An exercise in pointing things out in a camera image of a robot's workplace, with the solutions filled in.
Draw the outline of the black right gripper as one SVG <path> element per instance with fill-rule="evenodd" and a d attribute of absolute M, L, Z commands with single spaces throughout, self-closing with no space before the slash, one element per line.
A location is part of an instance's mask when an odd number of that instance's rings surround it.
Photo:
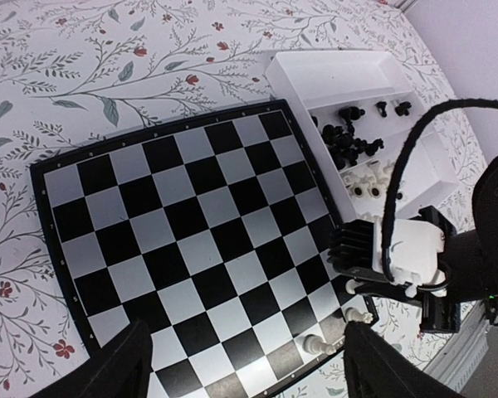
<path fill-rule="evenodd" d="M 405 289 L 391 284 L 373 281 L 349 281 L 348 293 L 392 299 L 418 307 L 421 314 L 420 331 L 431 334 L 453 334 L 461 329 L 461 305 L 447 297 L 418 291 L 414 298 L 405 294 Z"/>

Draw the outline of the black grey chessboard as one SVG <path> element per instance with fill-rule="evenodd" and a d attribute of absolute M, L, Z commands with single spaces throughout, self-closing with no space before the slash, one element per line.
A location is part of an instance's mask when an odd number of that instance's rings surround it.
<path fill-rule="evenodd" d="M 283 100 L 125 134 L 31 166 L 51 261 L 89 352 L 135 320 L 152 397 L 268 397 L 341 347 L 339 213 Z"/>

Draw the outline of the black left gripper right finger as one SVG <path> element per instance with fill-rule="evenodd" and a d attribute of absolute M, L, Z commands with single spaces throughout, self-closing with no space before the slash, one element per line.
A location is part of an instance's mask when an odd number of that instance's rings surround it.
<path fill-rule="evenodd" d="M 417 369 L 365 323 L 344 331 L 344 375 L 349 397 L 459 397 Z"/>

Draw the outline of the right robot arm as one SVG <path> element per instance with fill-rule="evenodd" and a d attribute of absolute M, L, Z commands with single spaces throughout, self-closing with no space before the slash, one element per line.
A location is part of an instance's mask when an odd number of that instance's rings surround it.
<path fill-rule="evenodd" d="M 422 311 L 424 333 L 456 333 L 461 304 L 483 300 L 498 327 L 498 156 L 474 187 L 474 229 L 456 233 L 434 207 L 396 217 L 398 188 L 418 139 L 439 115 L 455 109 L 498 110 L 495 99 L 450 99 L 431 107 L 412 127 L 390 175 L 380 222 L 354 220 L 330 238 L 329 261 L 349 275 L 350 294 L 394 299 Z"/>

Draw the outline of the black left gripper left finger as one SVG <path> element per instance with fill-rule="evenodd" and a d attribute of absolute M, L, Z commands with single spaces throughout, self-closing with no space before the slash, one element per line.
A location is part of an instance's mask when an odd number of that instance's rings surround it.
<path fill-rule="evenodd" d="M 153 342 L 145 321 L 135 320 L 89 360 L 35 397 L 146 397 Z"/>

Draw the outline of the white chess piece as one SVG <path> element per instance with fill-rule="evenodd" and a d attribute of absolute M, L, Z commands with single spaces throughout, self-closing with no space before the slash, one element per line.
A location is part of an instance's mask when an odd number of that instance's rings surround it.
<path fill-rule="evenodd" d="M 314 334 L 309 334 L 304 338 L 302 347 L 305 352 L 311 355 L 325 354 L 331 356 L 337 352 L 333 345 L 325 342 L 321 336 Z"/>
<path fill-rule="evenodd" d="M 345 320 L 356 323 L 370 324 L 374 320 L 374 316 L 369 311 L 360 311 L 358 308 L 348 308 L 344 313 Z"/>

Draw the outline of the white plastic tray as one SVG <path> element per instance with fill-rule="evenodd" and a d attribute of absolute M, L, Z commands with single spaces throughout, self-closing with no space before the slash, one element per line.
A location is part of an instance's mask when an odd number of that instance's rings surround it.
<path fill-rule="evenodd" d="M 373 160 L 396 162 L 412 126 L 426 111 L 400 63 L 385 51 L 281 51 L 271 56 L 265 77 L 295 116 L 342 220 L 359 218 L 342 174 Z M 379 101 L 387 103 L 386 118 L 375 107 Z M 394 108 L 404 101 L 412 104 L 410 115 L 399 117 Z M 360 154 L 356 166 L 339 171 L 310 113 L 322 118 L 322 124 L 344 124 L 337 113 L 348 106 L 366 112 L 354 122 L 355 136 L 368 142 L 381 138 L 384 149 L 371 158 Z"/>

